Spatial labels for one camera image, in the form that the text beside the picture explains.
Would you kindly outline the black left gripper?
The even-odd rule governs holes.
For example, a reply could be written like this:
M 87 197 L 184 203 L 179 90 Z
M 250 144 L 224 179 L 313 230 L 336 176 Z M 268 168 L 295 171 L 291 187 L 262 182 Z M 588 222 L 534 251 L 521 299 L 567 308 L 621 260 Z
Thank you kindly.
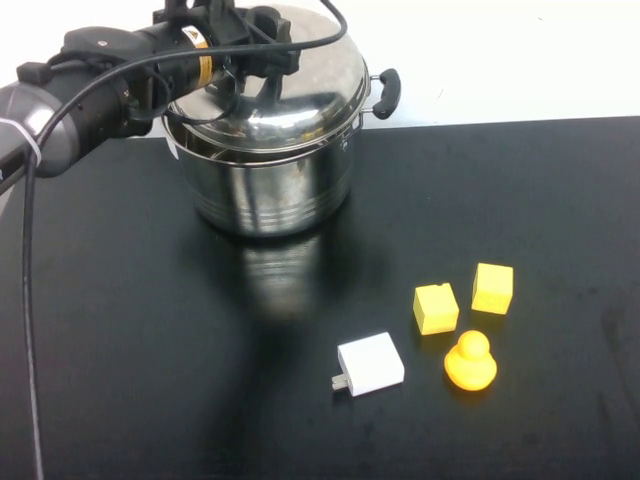
M 264 5 L 237 7 L 235 4 L 212 5 L 212 34 L 215 46 L 246 46 L 256 44 L 291 44 L 291 22 L 270 17 Z M 298 51 L 267 52 L 258 55 L 216 57 L 220 71 L 214 75 L 213 86 L 224 94 L 241 92 L 250 76 L 292 75 L 299 70 Z

